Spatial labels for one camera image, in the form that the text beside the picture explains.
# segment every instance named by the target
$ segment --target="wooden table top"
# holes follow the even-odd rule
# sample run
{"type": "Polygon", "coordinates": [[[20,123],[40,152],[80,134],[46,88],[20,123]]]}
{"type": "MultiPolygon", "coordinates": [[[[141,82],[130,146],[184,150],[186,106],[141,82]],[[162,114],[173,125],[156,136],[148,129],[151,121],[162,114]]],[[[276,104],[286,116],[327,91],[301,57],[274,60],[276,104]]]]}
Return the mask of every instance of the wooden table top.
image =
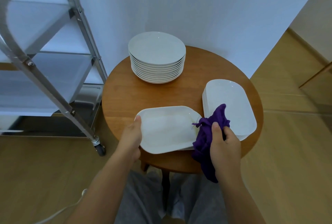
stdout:
{"type": "MultiPolygon", "coordinates": [[[[203,113],[202,94],[213,79],[227,79],[240,84],[253,109],[257,128],[241,142],[242,157],[257,142],[263,127],[263,107],[257,90],[247,76],[234,64],[212,52],[186,46],[182,74],[172,82],[152,84],[139,79],[125,58],[110,73],[103,90],[103,113],[108,127],[117,139],[131,124],[138,112],[146,108],[184,105],[203,113]]],[[[178,173],[200,173],[201,166],[192,159],[193,151],[150,154],[141,149],[140,160],[154,167],[178,173]]]]}

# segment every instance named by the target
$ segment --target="wheel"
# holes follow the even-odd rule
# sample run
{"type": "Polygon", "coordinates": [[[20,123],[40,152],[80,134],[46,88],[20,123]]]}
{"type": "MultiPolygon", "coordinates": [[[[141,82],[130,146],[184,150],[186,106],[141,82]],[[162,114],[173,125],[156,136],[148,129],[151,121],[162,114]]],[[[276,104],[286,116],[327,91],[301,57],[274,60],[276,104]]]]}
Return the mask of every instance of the wheel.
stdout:
{"type": "Polygon", "coordinates": [[[95,149],[98,153],[99,156],[105,156],[106,154],[106,149],[105,149],[105,146],[99,144],[99,145],[95,145],[95,149]]]}

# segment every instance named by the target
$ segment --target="power cord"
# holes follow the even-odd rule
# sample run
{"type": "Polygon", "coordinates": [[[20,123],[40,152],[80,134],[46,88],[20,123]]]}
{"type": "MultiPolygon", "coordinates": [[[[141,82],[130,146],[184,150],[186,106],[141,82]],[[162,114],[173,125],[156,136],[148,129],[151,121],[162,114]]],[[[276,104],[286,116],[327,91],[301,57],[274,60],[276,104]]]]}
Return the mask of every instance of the power cord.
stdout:
{"type": "Polygon", "coordinates": [[[88,190],[88,189],[84,189],[84,190],[82,191],[82,196],[80,197],[80,199],[79,199],[75,204],[73,204],[73,205],[69,205],[69,206],[66,206],[66,207],[64,207],[63,209],[57,211],[55,214],[51,215],[50,217],[48,217],[48,218],[46,218],[46,219],[44,219],[44,220],[41,220],[41,221],[39,221],[39,222],[36,222],[36,223],[34,223],[34,224],[42,224],[42,223],[45,223],[45,222],[47,222],[47,221],[53,219],[54,217],[56,217],[58,214],[61,214],[64,210],[66,210],[66,209],[68,209],[68,208],[70,208],[70,207],[76,206],[78,203],[80,203],[81,199],[83,198],[83,195],[86,193],[87,190],[88,190]]]}

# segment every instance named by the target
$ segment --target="wooden floor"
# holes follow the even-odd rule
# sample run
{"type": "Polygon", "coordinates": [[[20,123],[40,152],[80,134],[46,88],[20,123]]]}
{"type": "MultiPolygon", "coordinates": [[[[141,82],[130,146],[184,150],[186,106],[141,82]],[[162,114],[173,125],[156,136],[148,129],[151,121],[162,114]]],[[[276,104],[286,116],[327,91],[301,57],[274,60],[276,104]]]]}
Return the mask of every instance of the wooden floor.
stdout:
{"type": "MultiPolygon", "coordinates": [[[[297,88],[321,68],[286,32],[252,77],[264,126],[242,174],[267,223],[332,223],[332,74],[297,88]]],[[[0,138],[0,223],[34,223],[76,202],[116,148],[102,117],[97,134],[106,157],[86,140],[0,138]]]]}

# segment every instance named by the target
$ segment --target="purple cloth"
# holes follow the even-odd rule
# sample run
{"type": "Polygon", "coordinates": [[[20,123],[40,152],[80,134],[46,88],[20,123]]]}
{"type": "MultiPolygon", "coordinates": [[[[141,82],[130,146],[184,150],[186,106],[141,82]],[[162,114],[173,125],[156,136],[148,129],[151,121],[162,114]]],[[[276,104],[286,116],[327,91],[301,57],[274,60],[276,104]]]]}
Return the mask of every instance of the purple cloth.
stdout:
{"type": "MultiPolygon", "coordinates": [[[[196,141],[193,142],[194,152],[192,154],[193,159],[201,163],[201,168],[206,178],[214,183],[218,183],[215,176],[215,169],[213,167],[210,157],[210,146],[212,143],[212,124],[218,122],[221,129],[224,126],[229,127],[229,120],[225,117],[226,105],[222,104],[217,107],[211,117],[202,117],[198,123],[193,123],[197,128],[200,127],[196,141]]],[[[222,131],[222,137],[225,140],[226,136],[222,131]]]]}

